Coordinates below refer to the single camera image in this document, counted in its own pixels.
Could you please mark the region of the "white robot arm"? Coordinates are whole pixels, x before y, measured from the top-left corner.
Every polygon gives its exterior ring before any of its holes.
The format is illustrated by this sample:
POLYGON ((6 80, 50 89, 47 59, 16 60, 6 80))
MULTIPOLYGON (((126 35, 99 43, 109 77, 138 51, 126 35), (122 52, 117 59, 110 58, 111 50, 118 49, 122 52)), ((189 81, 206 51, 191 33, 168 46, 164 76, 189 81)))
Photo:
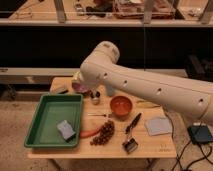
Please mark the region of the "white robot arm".
POLYGON ((213 127, 213 83, 123 67, 119 57, 115 44, 100 42, 82 62, 79 82, 110 85, 213 127))

